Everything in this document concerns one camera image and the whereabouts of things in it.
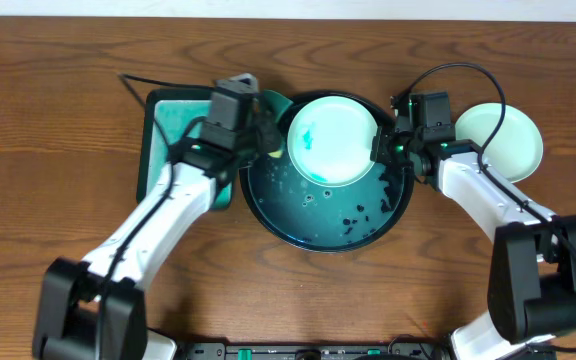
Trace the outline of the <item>green yellow scrub sponge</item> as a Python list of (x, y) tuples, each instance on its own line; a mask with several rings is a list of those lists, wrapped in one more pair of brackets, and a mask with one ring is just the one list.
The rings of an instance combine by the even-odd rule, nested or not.
[(262, 93), (263, 100), (269, 105), (271, 112), (274, 114), (275, 125), (280, 134), (280, 144), (279, 148), (270, 152), (269, 156), (271, 158), (279, 159), (282, 157), (283, 153), (286, 151), (286, 137), (288, 134), (288, 123), (285, 120), (290, 108), (293, 106), (294, 102), (274, 90), (263, 90)]

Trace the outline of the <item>mint green plate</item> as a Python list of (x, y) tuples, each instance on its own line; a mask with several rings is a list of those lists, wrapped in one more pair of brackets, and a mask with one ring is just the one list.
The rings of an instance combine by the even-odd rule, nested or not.
[(364, 177), (377, 122), (358, 101), (325, 96), (307, 103), (294, 116), (286, 138), (298, 173), (314, 184), (343, 187)]
[[(465, 111), (456, 122), (456, 138), (482, 147), (498, 124), (502, 106), (484, 103)], [(507, 105), (500, 130), (484, 151), (484, 158), (511, 183), (532, 175), (543, 157), (543, 140), (535, 123)]]

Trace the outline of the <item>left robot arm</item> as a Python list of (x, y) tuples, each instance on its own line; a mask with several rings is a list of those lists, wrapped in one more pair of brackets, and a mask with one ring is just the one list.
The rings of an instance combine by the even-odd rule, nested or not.
[(240, 168), (279, 150), (270, 110), (219, 110), (163, 138), (156, 185), (101, 245), (43, 277), (32, 341), (36, 359), (172, 359), (175, 340), (148, 328), (145, 292), (189, 227)]

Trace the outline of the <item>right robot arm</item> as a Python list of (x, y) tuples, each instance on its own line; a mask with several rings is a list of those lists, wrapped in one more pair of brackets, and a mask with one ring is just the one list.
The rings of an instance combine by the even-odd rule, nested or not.
[(487, 310), (451, 334), (452, 358), (563, 352), (551, 341), (576, 331), (576, 215), (558, 216), (534, 203), (449, 125), (412, 132), (380, 126), (370, 157), (407, 180), (424, 177), (493, 243)]

